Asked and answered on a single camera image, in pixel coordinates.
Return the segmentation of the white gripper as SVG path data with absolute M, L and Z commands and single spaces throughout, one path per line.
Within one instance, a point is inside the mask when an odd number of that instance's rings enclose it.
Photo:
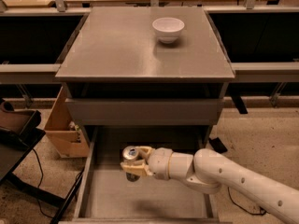
M 139 157 L 143 160 L 128 162 L 123 161 L 121 168 L 124 172 L 137 176 L 154 176 L 156 179 L 169 180 L 169 162 L 173 150 L 139 146 L 136 148 Z

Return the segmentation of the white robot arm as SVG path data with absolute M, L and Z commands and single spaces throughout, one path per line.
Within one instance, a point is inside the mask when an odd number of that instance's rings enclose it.
M 133 176 L 174 179 L 205 194 L 222 185 L 235 189 L 285 224 L 299 224 L 299 190 L 240 166 L 216 151 L 202 148 L 195 154 L 169 148 L 126 147 L 121 168 Z

